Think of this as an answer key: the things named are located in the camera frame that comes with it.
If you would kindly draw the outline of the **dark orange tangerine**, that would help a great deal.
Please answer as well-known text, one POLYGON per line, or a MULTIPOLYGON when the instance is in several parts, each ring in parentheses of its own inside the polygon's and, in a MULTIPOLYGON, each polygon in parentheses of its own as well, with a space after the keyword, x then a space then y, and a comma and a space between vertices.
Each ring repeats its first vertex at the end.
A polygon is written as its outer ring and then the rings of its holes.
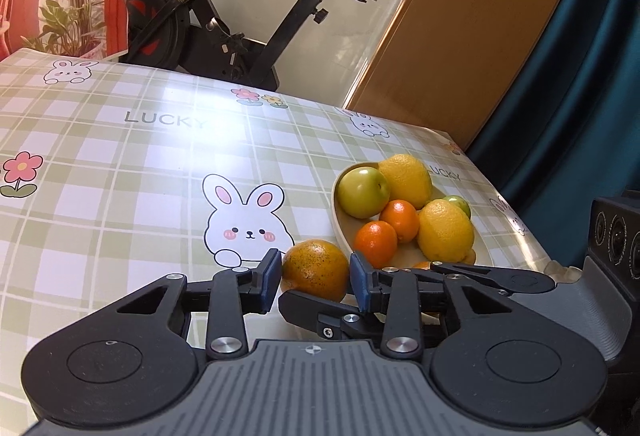
POLYGON ((282 259, 282 292, 299 291, 342 301, 348 282, 348 260, 337 246, 328 241, 300 242, 291 247, 282 259))

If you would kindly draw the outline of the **small bright orange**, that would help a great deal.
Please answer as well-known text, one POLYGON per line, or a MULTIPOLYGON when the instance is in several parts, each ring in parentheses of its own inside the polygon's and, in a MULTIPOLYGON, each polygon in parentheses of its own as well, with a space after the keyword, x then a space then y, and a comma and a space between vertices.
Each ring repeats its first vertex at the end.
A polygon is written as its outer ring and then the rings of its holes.
POLYGON ((385 221, 375 220, 358 230, 352 248, 361 253, 372 267, 382 269, 390 266, 397 245, 395 229, 385 221))

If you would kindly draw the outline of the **yellow lemon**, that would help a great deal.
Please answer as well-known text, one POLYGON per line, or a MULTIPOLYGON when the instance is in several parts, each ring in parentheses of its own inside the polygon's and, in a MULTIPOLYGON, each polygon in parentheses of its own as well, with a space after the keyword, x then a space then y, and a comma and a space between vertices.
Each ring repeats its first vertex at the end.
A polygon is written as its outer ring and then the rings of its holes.
POLYGON ((416 241, 426 259, 442 263, 460 263, 474 243, 469 217, 446 200, 432 200, 419 211, 416 241))
POLYGON ((432 197, 432 179, 425 165, 410 154, 396 154, 378 163, 390 187, 390 199, 421 209, 432 197))

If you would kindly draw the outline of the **orange mandarin front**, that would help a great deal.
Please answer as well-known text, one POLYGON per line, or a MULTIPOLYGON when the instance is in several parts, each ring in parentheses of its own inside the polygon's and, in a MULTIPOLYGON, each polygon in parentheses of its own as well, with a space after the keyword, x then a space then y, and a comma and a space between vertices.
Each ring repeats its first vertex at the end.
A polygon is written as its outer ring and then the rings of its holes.
POLYGON ((378 219, 391 225, 399 244, 411 242, 419 232, 418 212, 405 200, 391 200, 378 215, 378 219))

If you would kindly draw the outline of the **green apple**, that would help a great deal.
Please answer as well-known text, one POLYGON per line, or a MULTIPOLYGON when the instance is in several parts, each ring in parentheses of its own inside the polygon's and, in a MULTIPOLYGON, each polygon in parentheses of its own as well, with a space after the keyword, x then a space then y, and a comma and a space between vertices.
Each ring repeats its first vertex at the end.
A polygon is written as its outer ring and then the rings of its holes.
POLYGON ((337 200, 346 214, 367 219, 379 214, 390 200, 390 186, 378 168, 352 168, 337 183, 337 200))
POLYGON ((446 195, 444 200, 456 205, 460 208, 468 217, 471 217, 472 211, 469 203, 460 195, 446 195))

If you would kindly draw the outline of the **cream round plate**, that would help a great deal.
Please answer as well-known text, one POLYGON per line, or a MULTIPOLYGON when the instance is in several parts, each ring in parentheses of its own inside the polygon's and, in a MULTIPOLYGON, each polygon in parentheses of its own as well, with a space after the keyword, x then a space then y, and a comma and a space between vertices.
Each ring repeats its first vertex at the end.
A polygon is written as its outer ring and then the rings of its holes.
MULTIPOLYGON (((353 169, 359 169, 362 167, 372 167, 374 169, 378 169, 378 163, 376 162, 364 162, 354 164, 352 166, 346 167, 341 174, 339 174, 332 187, 332 211, 331 211, 331 225, 334 231, 334 235, 336 237, 335 244, 341 248, 342 252, 346 257, 349 257, 352 253, 352 249, 354 248, 354 242, 357 232, 363 227, 367 222, 378 219, 378 215, 372 216, 368 219, 358 219, 343 211, 341 207, 340 200, 338 199, 337 189, 340 185, 340 181, 342 178, 352 171, 353 169)), ((473 227, 474 229, 474 244, 473 249, 476 254, 476 260, 474 263, 475 267, 478 266, 494 266, 494 262, 492 261, 488 248, 485 244, 484 239, 480 236, 480 233, 473 227)), ((411 241, 410 243, 399 244, 397 251, 394 257, 390 260, 390 264, 394 267, 398 268, 409 268, 411 269, 416 263, 423 263, 427 261, 427 258, 422 254, 418 243, 416 240, 411 241)))

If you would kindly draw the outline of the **clear plastic table corner guard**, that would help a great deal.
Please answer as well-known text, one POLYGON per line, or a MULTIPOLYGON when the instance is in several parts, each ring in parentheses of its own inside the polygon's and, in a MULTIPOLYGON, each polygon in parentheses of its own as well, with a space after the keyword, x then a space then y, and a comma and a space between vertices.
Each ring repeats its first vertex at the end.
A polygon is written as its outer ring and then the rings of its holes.
POLYGON ((582 278, 582 269, 574 266, 562 266, 555 260, 550 260, 542 271, 556 283, 575 283, 582 278))

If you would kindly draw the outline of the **teal curtain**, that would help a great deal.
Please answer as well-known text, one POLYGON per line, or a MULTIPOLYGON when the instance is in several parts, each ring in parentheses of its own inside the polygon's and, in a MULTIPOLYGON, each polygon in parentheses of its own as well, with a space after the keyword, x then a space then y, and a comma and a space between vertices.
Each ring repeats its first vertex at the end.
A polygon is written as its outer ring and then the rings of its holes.
POLYGON ((581 265, 592 201, 639 186, 639 0, 560 0, 466 154, 552 259, 581 265))

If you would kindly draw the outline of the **green plaid tablecloth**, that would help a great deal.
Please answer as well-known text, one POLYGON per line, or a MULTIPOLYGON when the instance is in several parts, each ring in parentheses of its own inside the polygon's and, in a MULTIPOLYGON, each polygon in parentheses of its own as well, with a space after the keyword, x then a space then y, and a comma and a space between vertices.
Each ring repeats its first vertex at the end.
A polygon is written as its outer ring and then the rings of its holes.
POLYGON ((216 271, 204 244, 209 174, 242 196, 280 185, 295 240, 332 240, 331 190, 348 166, 408 153, 471 206, 482 265, 542 270, 549 256, 446 133, 295 96, 24 49, 1 64, 1 430, 34 416, 24 357, 41 338, 174 272, 216 271))

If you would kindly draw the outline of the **wooden panel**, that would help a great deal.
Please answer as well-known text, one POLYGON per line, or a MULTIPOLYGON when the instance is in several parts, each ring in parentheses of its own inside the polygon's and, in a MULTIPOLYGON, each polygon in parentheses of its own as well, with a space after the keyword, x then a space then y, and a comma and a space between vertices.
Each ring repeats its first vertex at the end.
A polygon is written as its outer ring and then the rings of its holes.
POLYGON ((444 130, 470 145, 560 0, 404 0, 349 110, 444 130))

